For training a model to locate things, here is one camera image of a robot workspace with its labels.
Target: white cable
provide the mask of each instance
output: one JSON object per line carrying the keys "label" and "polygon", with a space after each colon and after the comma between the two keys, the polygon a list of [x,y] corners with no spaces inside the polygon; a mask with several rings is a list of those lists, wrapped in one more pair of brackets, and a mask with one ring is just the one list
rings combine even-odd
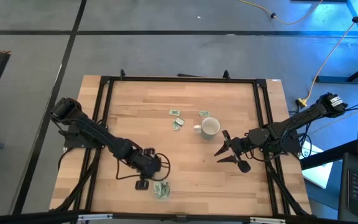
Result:
{"label": "white cable", "polygon": [[347,35],[347,33],[351,30],[351,28],[354,26],[354,24],[356,24],[355,22],[352,23],[352,25],[348,28],[348,30],[344,33],[344,35],[341,37],[341,39],[339,40],[339,42],[335,45],[335,47],[330,51],[330,53],[328,54],[328,56],[326,57],[326,59],[324,60],[323,64],[320,66],[319,70],[317,71],[316,75],[314,76],[313,82],[311,83],[310,86],[310,90],[309,90],[309,94],[305,99],[301,99],[299,98],[298,100],[300,101],[300,103],[302,103],[304,106],[306,106],[306,102],[308,101],[308,99],[311,96],[311,91],[313,89],[314,83],[316,82],[316,79],[318,77],[318,75],[320,74],[321,70],[323,69],[323,67],[326,65],[328,59],[330,58],[330,56],[333,54],[334,50],[338,47],[338,45],[342,42],[342,40],[345,38],[345,36]]}
{"label": "white cable", "polygon": [[[251,3],[251,2],[247,2],[247,1],[244,1],[244,0],[239,0],[240,2],[242,3],[246,3],[250,6],[255,6],[255,7],[258,7],[259,9],[262,9],[264,10],[265,12],[269,13],[270,15],[273,15],[272,12],[270,12],[268,9],[266,9],[265,7],[262,7],[258,4],[255,4],[255,3]],[[277,16],[273,16],[272,18],[276,19],[278,22],[281,22],[282,24],[285,24],[285,25],[292,25],[292,24],[296,24],[297,22],[300,22],[302,21],[304,18],[308,17],[312,12],[314,12],[314,10],[317,9],[317,7],[323,2],[323,0],[320,0],[320,2],[310,11],[308,12],[306,15],[304,15],[302,18],[298,19],[297,21],[294,21],[294,22],[284,22],[282,21],[281,19],[279,19]]]}
{"label": "white cable", "polygon": [[341,118],[341,119],[337,119],[337,120],[335,120],[335,121],[333,121],[333,122],[330,122],[330,123],[328,123],[328,124],[326,124],[326,125],[323,125],[322,127],[318,128],[318,129],[316,129],[316,130],[314,130],[314,131],[313,131],[312,133],[310,133],[309,135],[312,135],[312,134],[316,133],[316,132],[319,131],[320,129],[323,129],[323,128],[325,128],[326,126],[328,126],[328,125],[330,125],[330,124],[333,124],[333,123],[336,123],[336,122],[338,122],[338,121],[341,121],[341,120],[343,120],[343,119],[345,119],[345,118],[348,118],[348,117],[350,117],[350,116],[352,116],[352,115],[355,115],[355,114],[357,114],[357,113],[358,113],[358,110],[357,110],[356,112],[354,112],[354,113],[351,113],[351,114],[349,114],[349,115],[347,115],[347,116]]}

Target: wooden tabletop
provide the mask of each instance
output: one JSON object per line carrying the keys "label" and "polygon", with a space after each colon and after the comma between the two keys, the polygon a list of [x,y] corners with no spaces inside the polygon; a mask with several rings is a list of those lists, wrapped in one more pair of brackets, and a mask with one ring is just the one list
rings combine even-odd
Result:
{"label": "wooden tabletop", "polygon": [[[92,116],[100,76],[86,75],[78,95],[83,111]],[[288,118],[287,104],[280,80],[267,80],[274,121]],[[107,86],[102,102],[106,97]],[[264,122],[267,117],[260,90]],[[102,103],[99,118],[103,111]],[[174,131],[169,110],[180,110],[185,120]],[[167,178],[170,199],[154,198],[153,181],[146,191],[135,190],[137,178],[116,180],[116,159],[103,149],[99,163],[92,211],[126,213],[185,213],[194,215],[272,215],[263,162],[246,159],[251,171],[243,174],[233,163],[217,163],[230,152],[214,157],[222,146],[221,133],[204,140],[195,133],[193,125],[200,124],[199,110],[208,110],[221,123],[221,131],[233,137],[244,136],[249,129],[258,128],[255,99],[251,84],[116,81],[109,108],[109,131],[115,136],[129,138],[143,148],[154,147],[165,154],[172,164]],[[78,181],[84,149],[74,149],[62,160],[50,208],[59,206]],[[263,158],[255,150],[255,156]],[[281,156],[285,183],[296,201],[311,212],[299,161]],[[162,170],[157,177],[165,175]],[[120,166],[119,176],[135,174],[135,170]],[[279,189],[276,196],[282,212]],[[84,207],[87,190],[81,200]]]}

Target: mug handle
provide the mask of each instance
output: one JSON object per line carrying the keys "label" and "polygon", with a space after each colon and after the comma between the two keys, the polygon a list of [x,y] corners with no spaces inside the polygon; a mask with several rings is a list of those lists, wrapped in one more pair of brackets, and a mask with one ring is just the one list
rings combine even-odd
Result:
{"label": "mug handle", "polygon": [[201,125],[194,125],[193,129],[198,133],[201,134]]}

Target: concrete floor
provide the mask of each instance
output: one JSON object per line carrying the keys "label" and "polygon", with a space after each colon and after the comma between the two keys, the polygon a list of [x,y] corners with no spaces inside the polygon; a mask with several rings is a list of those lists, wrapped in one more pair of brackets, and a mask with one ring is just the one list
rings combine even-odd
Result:
{"label": "concrete floor", "polygon": [[[0,0],[0,29],[71,30],[80,0]],[[352,0],[358,11],[358,0]],[[304,15],[310,2],[260,0],[285,21]],[[324,3],[293,26],[272,21],[263,11],[236,0],[88,1],[80,30],[298,30],[344,31],[352,16],[343,3]],[[76,98],[83,75],[175,76],[178,73],[237,78],[282,79],[287,106],[304,98],[319,66],[338,37],[99,35],[77,36],[58,99]],[[68,36],[0,35],[0,50],[11,50],[0,82],[0,215],[9,213],[37,128],[62,61]],[[358,37],[345,38],[322,75],[358,70]],[[358,85],[317,83],[309,103],[330,91],[357,104]],[[321,119],[311,130],[330,122]],[[330,149],[357,138],[353,116],[312,135],[313,144]],[[63,138],[50,126],[25,203],[24,212],[47,211],[62,153]],[[313,213],[332,217],[312,203]]]}

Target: paper money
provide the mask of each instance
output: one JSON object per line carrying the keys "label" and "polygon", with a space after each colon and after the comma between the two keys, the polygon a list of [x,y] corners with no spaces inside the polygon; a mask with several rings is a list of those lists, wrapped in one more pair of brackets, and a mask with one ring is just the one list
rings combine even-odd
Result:
{"label": "paper money", "polygon": [[168,199],[170,197],[171,190],[169,183],[165,180],[154,182],[154,197],[157,199]]}
{"label": "paper money", "polygon": [[198,115],[200,115],[200,116],[209,116],[209,111],[200,110],[200,112],[198,112]]}
{"label": "paper money", "polygon": [[180,110],[169,110],[169,115],[180,116]]}
{"label": "paper money", "polygon": [[174,121],[173,122],[173,130],[178,131],[179,129],[180,129],[180,125]]}
{"label": "paper money", "polygon": [[176,124],[179,124],[180,126],[183,126],[185,124],[185,120],[181,118],[175,119]]}

